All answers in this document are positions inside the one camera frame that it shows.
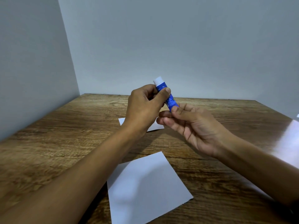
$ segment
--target right hand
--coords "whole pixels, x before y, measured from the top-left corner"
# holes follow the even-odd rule
[[[208,110],[190,104],[160,112],[157,123],[179,132],[197,150],[214,158],[236,137]]]

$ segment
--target white paper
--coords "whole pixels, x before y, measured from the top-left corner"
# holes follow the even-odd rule
[[[112,224],[145,224],[193,198],[162,152],[119,164],[107,186]]]
[[[120,118],[118,119],[119,123],[122,125],[123,122],[125,121],[125,118]],[[163,125],[157,124],[157,122],[155,121],[147,130],[147,132],[149,131],[154,131],[154,130],[160,130],[160,129],[164,129]]]

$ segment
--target left hand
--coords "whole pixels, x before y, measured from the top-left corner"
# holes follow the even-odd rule
[[[155,122],[161,107],[170,96],[170,89],[163,88],[159,93],[153,84],[133,90],[128,99],[125,122],[122,127],[134,129],[140,137]]]

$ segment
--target blue glue stick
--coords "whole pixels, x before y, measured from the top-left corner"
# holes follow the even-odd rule
[[[155,86],[158,90],[158,93],[160,92],[160,90],[162,90],[163,88],[167,87],[167,85],[165,84],[165,82],[163,81],[163,79],[161,77],[158,77],[154,80]],[[165,101],[167,107],[169,108],[169,110],[171,111],[171,108],[173,106],[178,106],[178,104],[176,103],[176,101],[174,100],[173,96],[170,94],[169,98],[167,98],[167,100]]]

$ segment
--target wooden table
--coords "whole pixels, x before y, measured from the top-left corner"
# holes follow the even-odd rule
[[[0,142],[0,211],[49,183],[118,127],[128,96],[84,94]],[[256,102],[176,98],[201,105],[237,136],[297,165],[299,123]],[[148,132],[124,162],[162,151],[194,196],[151,223],[284,223],[266,196],[170,128]],[[81,222],[110,223],[107,186]]]

